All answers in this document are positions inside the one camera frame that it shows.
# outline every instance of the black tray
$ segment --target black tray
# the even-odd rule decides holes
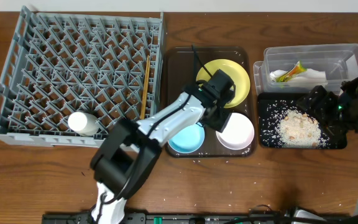
[[[298,109],[296,101],[304,96],[303,93],[261,93],[258,96],[258,116],[259,116],[259,139],[260,143],[265,147],[281,148],[279,138],[272,138],[278,135],[275,128],[279,122],[277,118],[271,118],[272,113],[281,113],[281,110]],[[328,139],[321,126],[323,139]],[[346,135],[340,138],[329,138],[326,147],[321,149],[343,149],[347,145]]]
[[[215,59],[232,60],[239,65],[242,65],[248,74],[249,64],[248,56],[240,47],[197,47],[198,55],[203,63],[208,63]],[[163,77],[166,87],[167,99],[165,99],[165,106],[173,103],[179,94],[183,92],[183,87],[186,84],[194,82],[193,76],[193,52],[191,47],[177,47],[169,50],[165,54]],[[254,117],[254,107],[252,104],[252,93],[250,92],[247,98],[238,106],[231,108],[233,112],[242,113],[246,115],[254,124],[256,129],[256,120]],[[256,149],[256,130],[255,138],[251,144],[241,150],[232,150],[224,147],[216,138],[214,130],[205,127],[205,140],[203,145],[195,152],[183,154],[176,152],[167,144],[167,152],[173,157],[247,157]]]

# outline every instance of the wooden chopstick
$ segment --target wooden chopstick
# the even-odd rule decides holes
[[[150,56],[147,56],[146,74],[144,75],[143,94],[142,94],[142,109],[140,111],[141,119],[144,119],[144,117],[146,116],[147,89],[149,88],[149,73],[150,73]]]

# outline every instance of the brown tray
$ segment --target brown tray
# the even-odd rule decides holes
[[[198,47],[198,55],[203,63],[208,63],[215,59],[228,59],[242,65],[248,74],[249,64],[248,56],[240,47]],[[179,94],[183,92],[183,87],[187,84],[195,82],[194,68],[193,68],[193,52],[191,47],[177,47],[169,50],[165,54],[163,66],[163,89],[166,95],[163,96],[162,102],[164,105],[173,103]],[[196,73],[200,70],[201,65],[197,64]],[[252,103],[252,94],[249,93],[247,98],[238,106],[231,108],[232,112],[242,113],[246,115],[254,125],[255,138],[251,144],[241,150],[232,150],[224,147],[216,138],[216,133],[213,129],[205,127],[205,140],[203,145],[192,153],[179,153],[173,150],[167,144],[167,151],[173,157],[247,157],[253,153],[256,144],[256,121],[254,119],[254,107]]]

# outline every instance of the yellow bowl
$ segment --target yellow bowl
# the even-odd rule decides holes
[[[241,65],[232,60],[217,59],[206,63],[205,67],[212,75],[214,75],[218,69],[224,71],[236,85],[234,98],[224,105],[225,108],[237,106],[247,98],[250,89],[250,81],[248,73]],[[205,69],[201,68],[197,74],[196,80],[208,81],[210,78],[211,77],[209,77]]]

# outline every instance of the gray plastic dish rack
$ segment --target gray plastic dish rack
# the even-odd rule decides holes
[[[121,118],[138,119],[147,56],[146,118],[159,106],[164,53],[160,18],[30,12],[22,8],[0,78],[0,140],[99,147]],[[67,124],[85,111],[100,129],[83,137]]]

